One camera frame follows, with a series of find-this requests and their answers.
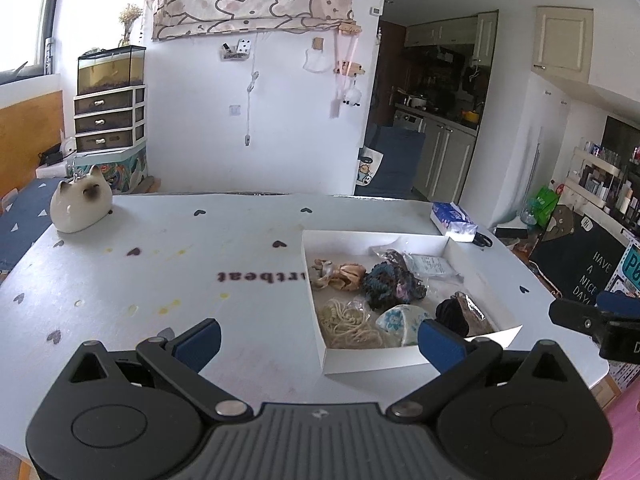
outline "kitchen cabinet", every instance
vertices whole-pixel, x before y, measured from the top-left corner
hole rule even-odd
[[[476,40],[475,16],[407,27],[404,46],[472,44]]]
[[[589,82],[593,49],[593,10],[538,7],[533,72]]]
[[[473,44],[476,41],[477,24],[478,18],[475,16],[440,22],[442,31],[437,44]]]
[[[433,171],[433,185],[429,200],[457,202],[465,185],[476,138],[455,128],[444,127],[442,154]]]
[[[457,202],[476,138],[461,130],[424,119],[424,144],[414,187],[432,202]]]
[[[422,124],[424,144],[422,145],[420,162],[415,172],[414,187],[428,198],[431,195],[431,183],[436,161],[441,152],[445,125],[429,118],[423,118]]]
[[[434,44],[434,27],[431,23],[413,25],[406,28],[404,46],[423,46]]]
[[[494,57],[497,24],[497,12],[483,12],[482,14],[478,14],[472,65],[491,66]]]

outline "siamese cat figurine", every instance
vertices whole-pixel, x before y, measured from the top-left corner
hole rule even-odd
[[[86,229],[103,218],[111,209],[113,193],[98,166],[73,182],[60,182],[51,197],[50,216],[62,233]]]

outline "white string bundle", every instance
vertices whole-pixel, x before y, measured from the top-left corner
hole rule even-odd
[[[318,324],[329,348],[384,348],[380,332],[367,322],[369,316],[335,298],[318,310]]]

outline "fish tank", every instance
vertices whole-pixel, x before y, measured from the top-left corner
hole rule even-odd
[[[78,95],[142,85],[144,46],[127,45],[78,58]]]

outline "blue gripper pad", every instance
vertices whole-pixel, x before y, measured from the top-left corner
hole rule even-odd
[[[178,336],[173,356],[191,370],[199,372],[220,351],[222,331],[215,319],[207,319],[193,329]]]
[[[617,316],[640,319],[640,300],[625,294],[603,290],[596,296],[598,310],[612,312]]]
[[[418,348],[441,374],[453,368],[467,355],[466,341],[433,319],[420,323]]]

